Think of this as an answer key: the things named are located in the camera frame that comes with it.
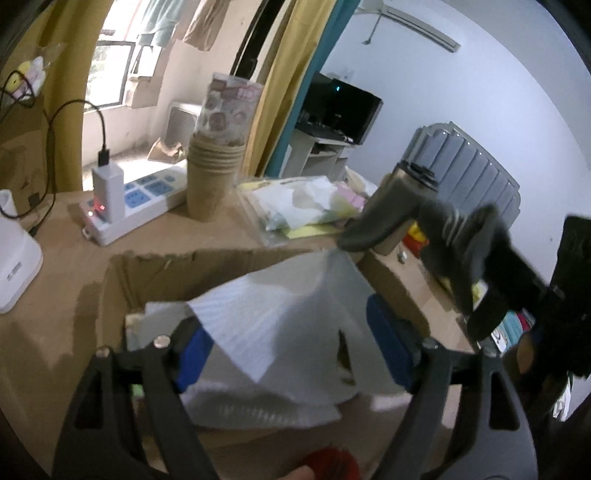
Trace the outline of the grey dotted socks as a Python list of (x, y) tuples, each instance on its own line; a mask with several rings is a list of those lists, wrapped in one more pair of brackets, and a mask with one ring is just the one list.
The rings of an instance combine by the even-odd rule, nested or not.
[(378, 247), (393, 237), (402, 241), (414, 222), (426, 236), (443, 232), (449, 218), (457, 213), (449, 203), (437, 199), (437, 192), (423, 180), (397, 170), (370, 198), (363, 212), (339, 235), (339, 249), (363, 252)]

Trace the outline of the white waffle towel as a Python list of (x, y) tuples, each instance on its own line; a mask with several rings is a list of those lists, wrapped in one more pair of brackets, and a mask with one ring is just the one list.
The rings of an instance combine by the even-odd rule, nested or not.
[(398, 395), (367, 321), (377, 294), (348, 254), (301, 254), (189, 301), (151, 302), (125, 319), (129, 350), (196, 317), (213, 347), (180, 395), (194, 425), (305, 429), (339, 420), (360, 394)]

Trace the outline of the red soft plush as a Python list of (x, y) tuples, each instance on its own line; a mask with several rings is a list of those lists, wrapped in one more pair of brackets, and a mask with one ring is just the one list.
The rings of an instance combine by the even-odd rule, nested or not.
[(297, 464), (308, 467), (315, 480), (360, 480), (361, 469), (348, 450), (329, 446), (305, 455)]

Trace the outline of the stainless steel tumbler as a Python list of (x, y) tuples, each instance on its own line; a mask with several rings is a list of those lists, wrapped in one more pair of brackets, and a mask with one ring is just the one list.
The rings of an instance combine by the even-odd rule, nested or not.
[(438, 191), (439, 182), (430, 169), (407, 160), (400, 161), (367, 203), (367, 209), (378, 211), (379, 219), (386, 221), (389, 228), (389, 236), (373, 250), (383, 256), (389, 255), (407, 234), (422, 203), (435, 198)]

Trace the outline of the grey padded headboard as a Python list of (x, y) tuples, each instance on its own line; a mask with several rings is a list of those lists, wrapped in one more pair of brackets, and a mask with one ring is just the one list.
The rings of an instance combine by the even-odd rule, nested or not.
[(520, 214), (519, 183), (453, 122), (415, 131), (403, 159), (431, 170), (439, 183), (439, 198), (464, 213), (494, 204), (507, 226)]

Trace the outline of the plastic bag of cloths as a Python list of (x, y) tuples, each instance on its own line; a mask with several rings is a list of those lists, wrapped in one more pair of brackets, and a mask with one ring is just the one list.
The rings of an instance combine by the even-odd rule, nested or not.
[(246, 217), (269, 247), (341, 232), (377, 190), (351, 169), (336, 181), (322, 175), (247, 181), (235, 187)]

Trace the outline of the white power strip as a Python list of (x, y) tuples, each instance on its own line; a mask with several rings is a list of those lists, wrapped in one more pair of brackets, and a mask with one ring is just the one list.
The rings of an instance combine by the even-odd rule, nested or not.
[(80, 204), (85, 238), (106, 246), (186, 201), (186, 166), (173, 165), (131, 182), (124, 182), (125, 217), (105, 222), (93, 208), (92, 197)]

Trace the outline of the stack of brown paper cups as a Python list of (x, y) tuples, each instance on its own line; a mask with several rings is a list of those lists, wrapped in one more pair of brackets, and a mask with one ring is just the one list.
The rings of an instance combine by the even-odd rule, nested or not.
[(218, 145), (194, 133), (187, 151), (186, 204), (191, 219), (211, 221), (242, 167), (245, 145)]

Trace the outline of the white desk lamp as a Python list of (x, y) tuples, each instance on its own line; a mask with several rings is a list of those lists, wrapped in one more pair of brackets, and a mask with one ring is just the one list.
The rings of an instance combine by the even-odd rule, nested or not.
[(1, 191), (1, 313), (8, 313), (38, 275), (43, 254), (38, 242), (16, 219), (12, 193)]

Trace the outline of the white air conditioner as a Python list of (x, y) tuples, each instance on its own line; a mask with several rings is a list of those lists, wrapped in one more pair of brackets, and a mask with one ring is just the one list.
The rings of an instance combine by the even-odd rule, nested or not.
[(444, 1), (360, 1), (356, 14), (392, 20), (451, 53), (458, 52), (466, 41), (458, 13)]

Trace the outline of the patterned clear cup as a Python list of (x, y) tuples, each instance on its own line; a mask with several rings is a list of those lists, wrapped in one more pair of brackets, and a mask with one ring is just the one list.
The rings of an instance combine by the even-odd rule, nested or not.
[(259, 83), (214, 73), (194, 134), (216, 145), (245, 145), (262, 93)]

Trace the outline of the yellow curtain right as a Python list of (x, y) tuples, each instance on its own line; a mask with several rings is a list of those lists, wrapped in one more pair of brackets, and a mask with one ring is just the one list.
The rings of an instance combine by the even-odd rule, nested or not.
[(294, 2), (250, 129), (242, 166), (245, 176), (263, 176), (274, 156), (283, 154), (284, 143), (297, 117), (294, 108), (304, 76), (317, 53), (335, 5), (335, 1)]

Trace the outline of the yellow curtain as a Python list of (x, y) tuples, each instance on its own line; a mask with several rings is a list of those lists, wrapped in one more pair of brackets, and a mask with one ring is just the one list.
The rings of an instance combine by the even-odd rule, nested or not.
[(335, 1), (294, 2), (250, 129), (242, 166), (245, 176), (263, 176), (274, 156), (283, 154), (284, 143), (297, 117), (294, 108), (304, 76), (317, 53), (335, 5)]
[(62, 46), (42, 87), (45, 111), (55, 116), (55, 167), (59, 192), (79, 191), (81, 183), (83, 99), (100, 29), (110, 1), (3, 1), (1, 78), (43, 47)]

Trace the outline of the yellow curtain left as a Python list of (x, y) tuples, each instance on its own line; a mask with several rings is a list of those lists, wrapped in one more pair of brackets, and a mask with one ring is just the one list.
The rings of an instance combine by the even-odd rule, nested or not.
[(55, 167), (59, 192), (79, 191), (81, 183), (83, 99), (100, 29), (110, 1), (3, 1), (1, 78), (43, 47), (62, 46), (42, 87), (45, 111), (55, 116)]

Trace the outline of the hanging blue shirt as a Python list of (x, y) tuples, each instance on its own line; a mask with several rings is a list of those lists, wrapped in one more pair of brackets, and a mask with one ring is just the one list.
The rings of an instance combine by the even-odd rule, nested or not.
[(180, 21), (184, 0), (151, 0), (140, 22), (136, 43), (164, 48)]

